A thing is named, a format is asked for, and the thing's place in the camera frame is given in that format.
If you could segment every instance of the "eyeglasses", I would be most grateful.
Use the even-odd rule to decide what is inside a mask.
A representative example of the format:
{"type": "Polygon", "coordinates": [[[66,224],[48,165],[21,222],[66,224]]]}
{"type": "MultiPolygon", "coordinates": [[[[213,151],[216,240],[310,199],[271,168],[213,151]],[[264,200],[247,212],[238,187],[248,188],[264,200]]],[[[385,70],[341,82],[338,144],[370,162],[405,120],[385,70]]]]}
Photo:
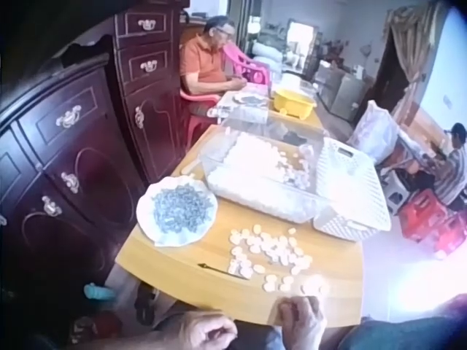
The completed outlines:
{"type": "Polygon", "coordinates": [[[235,34],[228,33],[226,31],[224,31],[221,27],[216,27],[216,30],[219,31],[222,34],[225,34],[227,36],[227,39],[232,39],[234,37],[234,35],[235,35],[235,34]]]}

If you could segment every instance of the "white bag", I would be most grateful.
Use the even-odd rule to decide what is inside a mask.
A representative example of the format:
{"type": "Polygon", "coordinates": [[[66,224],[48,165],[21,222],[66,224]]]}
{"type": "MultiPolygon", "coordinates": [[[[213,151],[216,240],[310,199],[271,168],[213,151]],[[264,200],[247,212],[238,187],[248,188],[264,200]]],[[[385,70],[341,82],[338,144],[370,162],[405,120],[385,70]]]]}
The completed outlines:
{"type": "Polygon", "coordinates": [[[371,100],[347,143],[370,156],[376,165],[393,152],[398,133],[399,126],[391,114],[371,100]]]}

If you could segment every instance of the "yellow bowl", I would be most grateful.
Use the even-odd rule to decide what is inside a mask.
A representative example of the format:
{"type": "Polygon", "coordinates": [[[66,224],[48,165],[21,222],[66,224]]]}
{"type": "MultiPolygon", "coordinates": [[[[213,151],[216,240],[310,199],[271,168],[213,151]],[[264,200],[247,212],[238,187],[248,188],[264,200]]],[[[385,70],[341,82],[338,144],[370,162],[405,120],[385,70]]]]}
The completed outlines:
{"type": "Polygon", "coordinates": [[[304,120],[315,107],[315,101],[300,93],[279,89],[274,94],[274,108],[283,115],[292,115],[304,120]]]}

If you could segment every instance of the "person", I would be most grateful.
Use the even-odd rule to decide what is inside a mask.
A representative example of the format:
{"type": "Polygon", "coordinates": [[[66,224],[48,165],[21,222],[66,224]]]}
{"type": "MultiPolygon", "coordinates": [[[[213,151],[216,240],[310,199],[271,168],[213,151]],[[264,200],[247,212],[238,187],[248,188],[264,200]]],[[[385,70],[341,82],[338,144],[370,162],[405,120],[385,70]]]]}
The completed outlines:
{"type": "MultiPolygon", "coordinates": [[[[327,321],[316,297],[284,299],[279,304],[279,317],[282,322],[282,344],[274,350],[318,350],[327,321]]],[[[235,343],[242,334],[236,323],[221,311],[189,311],[181,319],[172,317],[168,321],[159,332],[128,339],[94,341],[70,349],[263,350],[252,346],[236,347],[235,343]]]]}
{"type": "Polygon", "coordinates": [[[183,45],[180,53],[180,76],[191,95],[221,94],[241,90],[247,81],[227,77],[223,71],[222,48],[234,36],[234,22],[227,16],[215,16],[206,22],[203,34],[183,45]]]}
{"type": "Polygon", "coordinates": [[[413,188],[430,188],[447,208],[461,211],[465,208],[463,192],[467,186],[467,132],[464,125],[457,122],[450,133],[454,150],[446,161],[428,160],[431,172],[418,171],[413,178],[413,188]]]}

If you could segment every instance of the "orange shirt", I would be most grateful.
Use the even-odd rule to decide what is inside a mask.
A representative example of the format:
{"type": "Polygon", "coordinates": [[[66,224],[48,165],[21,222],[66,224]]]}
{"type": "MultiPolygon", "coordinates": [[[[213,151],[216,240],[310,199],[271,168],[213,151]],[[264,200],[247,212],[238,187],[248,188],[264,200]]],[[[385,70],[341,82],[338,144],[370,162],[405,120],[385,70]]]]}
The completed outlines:
{"type": "Polygon", "coordinates": [[[212,50],[202,36],[196,36],[183,45],[180,53],[180,76],[199,72],[199,82],[226,82],[223,54],[212,50]]]}

